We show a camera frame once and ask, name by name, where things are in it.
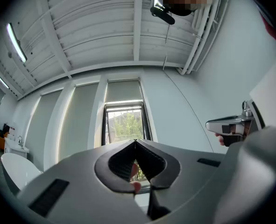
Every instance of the black rectangular strip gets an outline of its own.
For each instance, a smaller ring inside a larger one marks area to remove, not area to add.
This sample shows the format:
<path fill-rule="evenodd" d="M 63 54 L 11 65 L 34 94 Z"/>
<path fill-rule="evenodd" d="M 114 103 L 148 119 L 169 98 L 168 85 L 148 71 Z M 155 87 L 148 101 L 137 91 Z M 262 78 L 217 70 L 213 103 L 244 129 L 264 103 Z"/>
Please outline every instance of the black rectangular strip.
<path fill-rule="evenodd" d="M 37 214 L 46 217 L 56 201 L 67 188 L 68 184 L 68 181 L 56 179 L 32 204 L 30 204 L 29 208 Z"/>
<path fill-rule="evenodd" d="M 200 162 L 209 166 L 213 166 L 213 167 L 218 167 L 221 164 L 221 162 L 219 161 L 210 160 L 210 159 L 198 159 L 197 162 Z"/>

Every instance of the bathtub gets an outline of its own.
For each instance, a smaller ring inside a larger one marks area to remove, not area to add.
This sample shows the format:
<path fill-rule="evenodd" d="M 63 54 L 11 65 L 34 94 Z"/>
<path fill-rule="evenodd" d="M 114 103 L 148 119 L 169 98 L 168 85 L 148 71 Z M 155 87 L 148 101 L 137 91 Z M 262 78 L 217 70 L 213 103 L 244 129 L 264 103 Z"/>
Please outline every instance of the bathtub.
<path fill-rule="evenodd" d="M 8 187 L 14 195 L 42 173 L 28 159 L 17 154 L 3 154 L 1 163 Z"/>

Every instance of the black cord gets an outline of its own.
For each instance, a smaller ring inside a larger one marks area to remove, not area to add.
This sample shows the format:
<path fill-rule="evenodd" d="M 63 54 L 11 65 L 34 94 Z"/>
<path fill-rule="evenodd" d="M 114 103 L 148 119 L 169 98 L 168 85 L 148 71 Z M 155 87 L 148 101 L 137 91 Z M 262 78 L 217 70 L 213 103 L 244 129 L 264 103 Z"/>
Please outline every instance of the black cord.
<path fill-rule="evenodd" d="M 186 100 L 186 102 L 188 102 L 189 106 L 190 106 L 191 109 L 193 110 L 193 108 L 192 108 L 190 102 L 186 99 L 186 97 L 185 97 L 184 94 L 181 92 L 181 90 L 179 89 L 179 87 L 174 83 L 174 81 L 170 78 L 170 76 L 168 76 L 168 74 L 167 74 L 164 70 L 163 70 L 163 72 L 164 72 L 164 73 L 166 74 L 166 76 L 173 82 L 173 84 L 178 88 L 179 92 L 182 94 L 182 96 L 184 97 L 184 99 Z M 208 142 L 209 142 L 209 145 L 211 146 L 211 149 L 212 149 L 212 144 L 210 143 L 210 141 L 209 141 L 209 139 L 208 139 L 208 137 L 207 137 L 207 134 L 206 134 L 204 128 L 202 127 L 202 124 L 201 124 L 200 120 L 198 119 L 198 117 L 197 117 L 197 115 L 196 115 L 196 113 L 195 113 L 194 110 L 193 110 L 193 113 L 194 113 L 194 115 L 196 116 L 196 118 L 197 118 L 197 120 L 198 120 L 198 122 L 199 122 L 201 128 L 203 129 L 203 132 L 205 133 L 205 136 L 206 136 L 206 138 L 207 138 L 207 140 L 208 140 Z"/>

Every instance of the bathroom vanity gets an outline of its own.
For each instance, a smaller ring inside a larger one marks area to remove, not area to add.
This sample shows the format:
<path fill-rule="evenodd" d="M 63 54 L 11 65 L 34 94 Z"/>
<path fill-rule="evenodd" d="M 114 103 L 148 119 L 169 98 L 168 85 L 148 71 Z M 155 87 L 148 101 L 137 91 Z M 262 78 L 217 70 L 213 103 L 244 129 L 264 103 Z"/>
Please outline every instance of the bathroom vanity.
<path fill-rule="evenodd" d="M 12 153 L 27 158 L 29 152 L 30 150 L 28 148 L 20 146 L 18 142 L 5 138 L 5 154 Z"/>

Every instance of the sink faucet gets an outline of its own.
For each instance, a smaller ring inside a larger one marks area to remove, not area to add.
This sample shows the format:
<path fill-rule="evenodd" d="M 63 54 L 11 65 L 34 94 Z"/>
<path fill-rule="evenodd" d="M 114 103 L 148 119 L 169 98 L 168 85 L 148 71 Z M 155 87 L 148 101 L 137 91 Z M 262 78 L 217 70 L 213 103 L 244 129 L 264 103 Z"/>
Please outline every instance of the sink faucet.
<path fill-rule="evenodd" d="M 21 141 L 21 139 L 18 141 L 18 143 L 19 143 L 20 146 L 22 146 L 22 141 Z"/>

